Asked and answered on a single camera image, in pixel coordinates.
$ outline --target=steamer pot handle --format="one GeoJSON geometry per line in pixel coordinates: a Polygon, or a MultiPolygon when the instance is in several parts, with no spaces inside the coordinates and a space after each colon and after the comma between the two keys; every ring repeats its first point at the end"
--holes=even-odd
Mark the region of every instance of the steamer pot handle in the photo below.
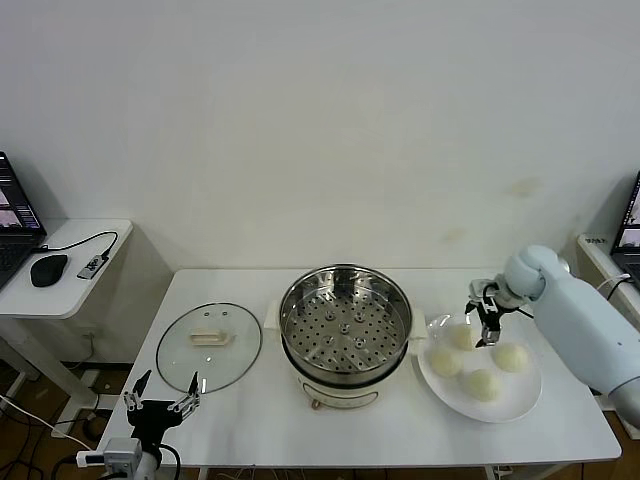
{"type": "Polygon", "coordinates": [[[411,319],[411,334],[409,335],[409,340],[424,340],[429,338],[424,312],[413,305],[411,305],[411,312],[413,312],[413,318],[411,319]]]}
{"type": "Polygon", "coordinates": [[[264,320],[265,330],[280,330],[280,322],[278,321],[278,311],[280,310],[278,302],[273,301],[267,309],[267,318],[264,320]]]}

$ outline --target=robotic arm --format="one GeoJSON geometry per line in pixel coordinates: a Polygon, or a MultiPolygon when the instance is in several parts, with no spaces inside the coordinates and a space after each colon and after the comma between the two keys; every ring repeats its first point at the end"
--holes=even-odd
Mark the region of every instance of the robotic arm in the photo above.
{"type": "Polygon", "coordinates": [[[466,312],[478,310],[482,339],[495,345],[500,317],[531,304],[540,332],[583,383],[606,393],[618,413],[640,428],[640,333],[591,285],[573,277],[555,252],[529,246],[504,274],[473,280],[466,312]]]}
{"type": "Polygon", "coordinates": [[[189,391],[181,399],[141,400],[151,370],[140,377],[132,392],[124,392],[127,419],[133,426],[131,438],[114,437],[104,451],[81,451],[76,456],[78,467],[104,465],[107,473],[128,480],[153,480],[162,462],[164,433],[180,425],[200,405],[198,372],[193,375],[189,391]]]}

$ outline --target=laptop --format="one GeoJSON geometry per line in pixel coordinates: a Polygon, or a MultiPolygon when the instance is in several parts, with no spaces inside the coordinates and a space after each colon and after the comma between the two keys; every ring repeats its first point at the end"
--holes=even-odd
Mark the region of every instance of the laptop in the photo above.
{"type": "Polygon", "coordinates": [[[47,236],[4,152],[0,152],[0,287],[47,236]]]}
{"type": "Polygon", "coordinates": [[[640,172],[611,249],[611,258],[640,285],[640,172]]]}

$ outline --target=computer mouse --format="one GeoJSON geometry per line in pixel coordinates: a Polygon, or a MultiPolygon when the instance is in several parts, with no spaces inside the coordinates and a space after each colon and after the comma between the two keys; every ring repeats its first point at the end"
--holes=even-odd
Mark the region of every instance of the computer mouse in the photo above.
{"type": "Polygon", "coordinates": [[[41,258],[31,266],[31,283],[34,287],[49,287],[60,280],[64,266],[67,264],[66,255],[49,255],[41,258]]]}

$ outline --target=glass lid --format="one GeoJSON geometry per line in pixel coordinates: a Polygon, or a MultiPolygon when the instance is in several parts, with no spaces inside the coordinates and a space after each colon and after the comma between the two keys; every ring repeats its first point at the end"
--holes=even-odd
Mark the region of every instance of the glass lid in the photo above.
{"type": "Polygon", "coordinates": [[[181,392],[198,372],[200,393],[220,390],[240,379],[262,346],[256,317],[233,303],[210,303],[178,318],[156,352],[160,375],[181,392]]]}

